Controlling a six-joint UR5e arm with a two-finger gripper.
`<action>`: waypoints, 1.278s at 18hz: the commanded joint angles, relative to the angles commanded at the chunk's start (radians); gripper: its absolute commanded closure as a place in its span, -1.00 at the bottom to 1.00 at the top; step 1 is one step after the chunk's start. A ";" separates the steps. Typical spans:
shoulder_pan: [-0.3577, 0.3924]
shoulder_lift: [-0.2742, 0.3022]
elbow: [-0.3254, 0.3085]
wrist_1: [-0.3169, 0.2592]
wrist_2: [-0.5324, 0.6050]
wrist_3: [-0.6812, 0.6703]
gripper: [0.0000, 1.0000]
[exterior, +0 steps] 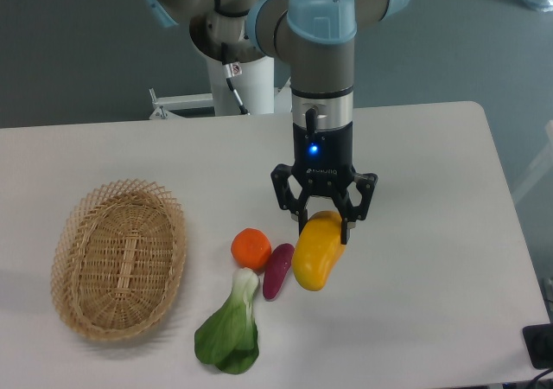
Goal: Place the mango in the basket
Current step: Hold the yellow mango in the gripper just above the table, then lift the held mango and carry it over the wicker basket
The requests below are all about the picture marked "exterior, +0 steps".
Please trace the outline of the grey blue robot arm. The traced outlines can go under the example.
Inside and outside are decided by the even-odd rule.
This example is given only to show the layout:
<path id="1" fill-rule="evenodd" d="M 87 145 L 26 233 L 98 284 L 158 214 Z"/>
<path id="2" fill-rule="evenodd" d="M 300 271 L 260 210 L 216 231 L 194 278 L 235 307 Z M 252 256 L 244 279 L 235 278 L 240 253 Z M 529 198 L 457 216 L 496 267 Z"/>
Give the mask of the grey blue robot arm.
<path id="1" fill-rule="evenodd" d="M 330 199 L 342 243 L 378 180 L 353 167 L 355 36 L 409 1 L 146 0 L 163 25 L 188 27 L 219 116 L 274 112 L 274 63 L 289 65 L 295 161 L 272 171 L 278 205 L 305 226 L 309 199 Z"/>

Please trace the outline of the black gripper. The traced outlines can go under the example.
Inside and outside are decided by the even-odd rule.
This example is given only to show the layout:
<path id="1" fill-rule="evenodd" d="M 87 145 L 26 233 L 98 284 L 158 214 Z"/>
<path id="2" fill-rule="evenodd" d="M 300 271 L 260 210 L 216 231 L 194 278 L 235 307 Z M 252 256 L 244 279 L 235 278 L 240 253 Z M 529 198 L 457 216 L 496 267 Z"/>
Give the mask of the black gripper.
<path id="1" fill-rule="evenodd" d="M 301 234 L 308 222 L 307 206 L 311 194 L 329 195 L 327 189 L 331 182 L 333 203 L 341 217 L 340 243 L 346 245 L 350 230 L 359 220 L 366 219 L 378 183 L 376 174 L 353 170 L 353 124 L 331 131 L 316 131 L 311 136 L 306 129 L 294 124 L 293 139 L 293 166 L 280 163 L 270 173 L 278 206 L 290 212 L 298 224 L 298 234 Z M 301 187 L 298 197 L 290 188 L 290 177 L 294 177 Z M 360 194 L 358 204 L 352 202 L 348 191 L 352 184 Z"/>

